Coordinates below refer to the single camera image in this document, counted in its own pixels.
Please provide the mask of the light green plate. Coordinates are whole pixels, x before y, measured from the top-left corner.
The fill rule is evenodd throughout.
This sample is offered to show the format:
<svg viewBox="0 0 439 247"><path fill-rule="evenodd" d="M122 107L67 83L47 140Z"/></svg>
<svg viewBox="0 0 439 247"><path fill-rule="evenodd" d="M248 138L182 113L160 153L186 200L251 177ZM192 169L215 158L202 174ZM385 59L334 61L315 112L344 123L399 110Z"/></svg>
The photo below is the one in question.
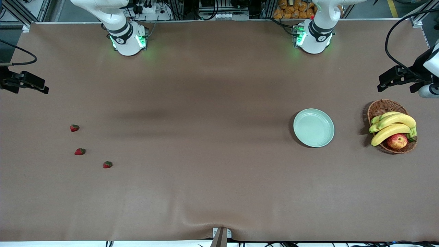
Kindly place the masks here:
<svg viewBox="0 0 439 247"><path fill-rule="evenodd" d="M296 114L292 127L298 140L312 148L326 146L335 135L331 117L316 108L306 108Z"/></svg>

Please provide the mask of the brown wicker basket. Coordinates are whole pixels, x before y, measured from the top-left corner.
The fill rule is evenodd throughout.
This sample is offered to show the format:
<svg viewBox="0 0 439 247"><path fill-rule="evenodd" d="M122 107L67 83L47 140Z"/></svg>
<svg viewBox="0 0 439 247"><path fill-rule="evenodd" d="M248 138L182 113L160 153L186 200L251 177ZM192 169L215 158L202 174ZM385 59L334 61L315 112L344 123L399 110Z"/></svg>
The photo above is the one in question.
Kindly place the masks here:
<svg viewBox="0 0 439 247"><path fill-rule="evenodd" d="M398 112L401 112L402 114L409 115L408 112L406 111L406 109L403 108L403 106L400 105L399 103L392 101L392 100L388 100L388 99L380 99L380 100L374 101L368 107L367 120L368 120L370 127L372 126L371 120L374 117L385 114L386 112L389 112L389 111L398 111ZM417 144L417 130L414 129L410 133L405 133L405 135L407 136L408 144L406 145L406 147L404 147L400 150L394 150L394 149L389 148L386 144L386 140L383 141L378 146L381 147L383 150L386 150L388 153L392 153L392 154L409 153L410 151L412 151L415 148L415 146Z"/></svg>

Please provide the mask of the small greenish yellow banana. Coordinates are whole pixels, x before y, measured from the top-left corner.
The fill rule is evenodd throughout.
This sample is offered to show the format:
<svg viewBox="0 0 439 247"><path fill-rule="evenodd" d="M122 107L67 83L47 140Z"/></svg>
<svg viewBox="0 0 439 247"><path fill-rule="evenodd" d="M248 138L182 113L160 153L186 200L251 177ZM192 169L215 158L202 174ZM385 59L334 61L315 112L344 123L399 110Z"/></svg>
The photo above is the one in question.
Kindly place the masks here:
<svg viewBox="0 0 439 247"><path fill-rule="evenodd" d="M371 124L372 124L372 125L375 125L375 124L377 124L378 122L380 122L383 118L385 118L385 117L387 117L387 116L394 115L394 114L402 114L402 113L401 113L401 112L398 112L398 111L389 111L389 112L386 112L385 114L382 114L382 115L379 115L379 116L374 117L374 118L371 120Z"/></svg>

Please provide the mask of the red yellow apple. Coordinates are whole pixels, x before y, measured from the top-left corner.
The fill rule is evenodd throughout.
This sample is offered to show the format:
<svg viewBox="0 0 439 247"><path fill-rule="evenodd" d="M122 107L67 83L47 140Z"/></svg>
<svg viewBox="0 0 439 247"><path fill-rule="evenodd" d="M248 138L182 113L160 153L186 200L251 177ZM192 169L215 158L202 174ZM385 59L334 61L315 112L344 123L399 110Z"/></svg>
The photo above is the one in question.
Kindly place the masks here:
<svg viewBox="0 0 439 247"><path fill-rule="evenodd" d="M407 136L404 133L394 134L386 139L386 144L389 148L400 150L408 144Z"/></svg>

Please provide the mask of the pile of orange buns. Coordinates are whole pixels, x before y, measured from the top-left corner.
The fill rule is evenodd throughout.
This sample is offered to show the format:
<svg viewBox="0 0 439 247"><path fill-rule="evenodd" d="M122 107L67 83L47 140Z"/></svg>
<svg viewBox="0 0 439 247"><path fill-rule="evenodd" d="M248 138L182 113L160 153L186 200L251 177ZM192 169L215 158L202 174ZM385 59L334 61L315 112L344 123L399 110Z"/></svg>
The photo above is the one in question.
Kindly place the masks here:
<svg viewBox="0 0 439 247"><path fill-rule="evenodd" d="M318 8L311 0L276 0L273 19L312 19Z"/></svg>

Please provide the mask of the white power strip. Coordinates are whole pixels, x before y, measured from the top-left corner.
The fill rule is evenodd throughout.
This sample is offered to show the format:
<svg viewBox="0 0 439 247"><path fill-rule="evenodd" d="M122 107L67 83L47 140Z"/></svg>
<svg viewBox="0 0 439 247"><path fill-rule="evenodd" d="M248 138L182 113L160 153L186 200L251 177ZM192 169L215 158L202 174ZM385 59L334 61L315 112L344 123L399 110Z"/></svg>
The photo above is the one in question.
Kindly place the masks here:
<svg viewBox="0 0 439 247"><path fill-rule="evenodd" d="M135 21L169 21L174 16L168 5L161 0L133 0L129 8L130 16Z"/></svg>

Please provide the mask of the white connector strip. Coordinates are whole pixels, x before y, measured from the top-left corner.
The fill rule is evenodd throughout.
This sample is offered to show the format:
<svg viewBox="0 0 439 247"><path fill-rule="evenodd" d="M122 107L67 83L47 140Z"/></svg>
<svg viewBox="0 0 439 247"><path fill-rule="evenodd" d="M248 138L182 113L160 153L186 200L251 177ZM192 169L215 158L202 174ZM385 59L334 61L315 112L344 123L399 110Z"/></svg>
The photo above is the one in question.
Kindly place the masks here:
<svg viewBox="0 0 439 247"><path fill-rule="evenodd" d="M201 19L209 19L214 21L238 21L238 20L248 20L250 16L247 11L199 11L198 13Z"/></svg>

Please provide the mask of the brown table cloth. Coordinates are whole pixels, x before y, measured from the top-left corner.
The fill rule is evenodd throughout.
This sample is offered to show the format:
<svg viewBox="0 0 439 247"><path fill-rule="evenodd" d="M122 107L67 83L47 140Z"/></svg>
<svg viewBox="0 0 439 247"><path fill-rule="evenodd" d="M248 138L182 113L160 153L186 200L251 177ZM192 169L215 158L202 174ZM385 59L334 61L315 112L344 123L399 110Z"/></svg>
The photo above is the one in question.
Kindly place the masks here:
<svg viewBox="0 0 439 247"><path fill-rule="evenodd" d="M223 226L240 241L439 242L439 99L376 89L394 23L341 21L319 55L269 21L159 23L133 57L99 24L34 24L19 46L38 62L12 70L50 91L0 90L0 241ZM380 99L415 119L409 153L371 145ZM306 108L334 123L324 147L294 134Z"/></svg>

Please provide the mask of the aluminium frame profile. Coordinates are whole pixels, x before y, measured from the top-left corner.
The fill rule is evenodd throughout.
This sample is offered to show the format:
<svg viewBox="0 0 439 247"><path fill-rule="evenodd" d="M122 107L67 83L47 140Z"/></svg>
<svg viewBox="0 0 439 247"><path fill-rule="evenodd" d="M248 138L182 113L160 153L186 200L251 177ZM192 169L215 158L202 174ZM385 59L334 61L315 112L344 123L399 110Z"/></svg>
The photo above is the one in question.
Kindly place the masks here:
<svg viewBox="0 0 439 247"><path fill-rule="evenodd" d="M412 10L408 15L414 14L416 12L420 12L420 11L426 11L426 10L432 10L432 9L436 9L439 7L439 0L425 0L426 2L422 5L420 5L418 8ZM410 22L412 27L414 28L420 28L422 27L422 20L429 15L429 13L425 13L425 14L419 14L416 16L412 16L410 18Z"/></svg>
<svg viewBox="0 0 439 247"><path fill-rule="evenodd" d="M0 30L28 32L31 24L50 17L56 0L0 0Z"/></svg>

